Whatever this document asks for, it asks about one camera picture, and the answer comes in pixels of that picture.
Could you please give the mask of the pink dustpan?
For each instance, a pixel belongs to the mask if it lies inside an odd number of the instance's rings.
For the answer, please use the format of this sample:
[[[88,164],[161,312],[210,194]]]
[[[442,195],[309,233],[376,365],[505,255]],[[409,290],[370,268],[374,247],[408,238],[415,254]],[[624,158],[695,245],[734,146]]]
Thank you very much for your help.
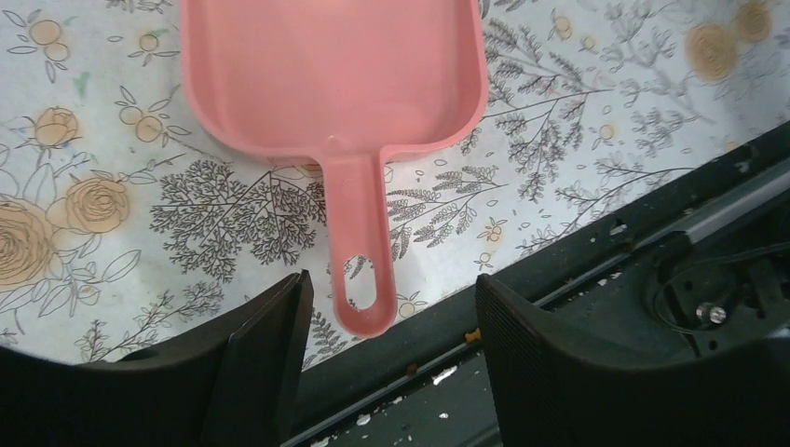
[[[460,142],[488,98],[475,1],[183,1],[184,93],[225,146],[322,170],[334,312],[397,314],[384,167]]]

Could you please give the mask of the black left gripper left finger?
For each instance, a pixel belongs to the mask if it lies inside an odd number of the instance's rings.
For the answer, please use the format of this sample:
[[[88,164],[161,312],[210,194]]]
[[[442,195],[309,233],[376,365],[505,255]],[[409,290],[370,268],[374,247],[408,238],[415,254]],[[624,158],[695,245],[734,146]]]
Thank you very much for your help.
[[[5,446],[278,446],[293,426],[314,291],[289,275],[248,303],[107,362],[1,351]]]

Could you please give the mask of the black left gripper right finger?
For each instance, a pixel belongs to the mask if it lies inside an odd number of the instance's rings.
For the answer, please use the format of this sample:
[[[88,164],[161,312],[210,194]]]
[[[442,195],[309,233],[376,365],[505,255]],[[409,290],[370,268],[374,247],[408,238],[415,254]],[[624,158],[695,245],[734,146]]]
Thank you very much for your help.
[[[576,328],[488,275],[475,305],[507,446],[785,446],[789,341],[666,362]]]

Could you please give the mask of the floral table mat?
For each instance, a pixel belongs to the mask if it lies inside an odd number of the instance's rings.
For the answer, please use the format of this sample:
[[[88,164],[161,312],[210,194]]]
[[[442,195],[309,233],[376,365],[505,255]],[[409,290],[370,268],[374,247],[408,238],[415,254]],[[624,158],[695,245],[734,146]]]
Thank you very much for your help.
[[[292,270],[304,364],[332,310],[320,169],[230,154],[181,83],[178,1],[1,5],[1,344],[113,361]],[[483,1],[490,83],[460,143],[385,169],[399,319],[789,118],[785,1]]]

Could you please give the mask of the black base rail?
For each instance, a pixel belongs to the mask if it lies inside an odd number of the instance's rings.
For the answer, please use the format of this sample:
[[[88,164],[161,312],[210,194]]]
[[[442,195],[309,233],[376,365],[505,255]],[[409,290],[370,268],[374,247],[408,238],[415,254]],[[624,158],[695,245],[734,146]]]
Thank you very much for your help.
[[[789,128],[488,276],[576,328],[666,362],[789,341]],[[290,444],[507,446],[475,287],[308,370]]]

